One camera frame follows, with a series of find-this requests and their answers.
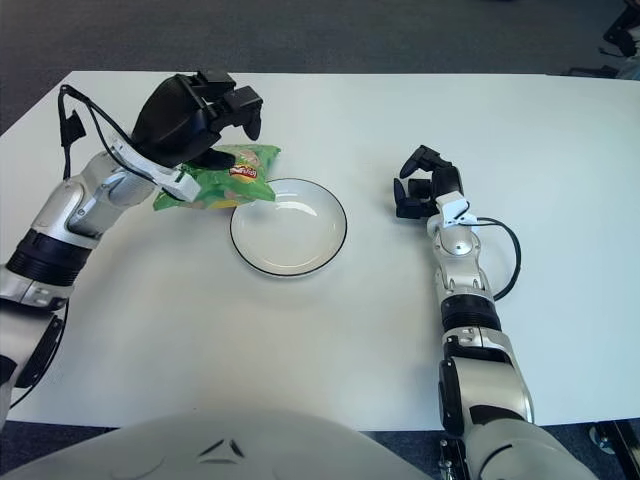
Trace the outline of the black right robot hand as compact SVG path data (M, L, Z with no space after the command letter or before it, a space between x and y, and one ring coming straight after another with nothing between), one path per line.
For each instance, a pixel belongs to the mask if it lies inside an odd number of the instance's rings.
M452 192L464 193L458 169L439 152L421 145L393 180L396 216L429 219L439 213L436 199Z

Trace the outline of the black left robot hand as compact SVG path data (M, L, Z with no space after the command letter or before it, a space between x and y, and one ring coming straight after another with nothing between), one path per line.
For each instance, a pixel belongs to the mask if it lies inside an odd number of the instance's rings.
M257 140L262 105L251 87L238 88L225 72L176 74L143 105L131 133L132 144L138 153L167 168L187 163L226 170L235 160L212 146L228 126L241 127L250 140Z

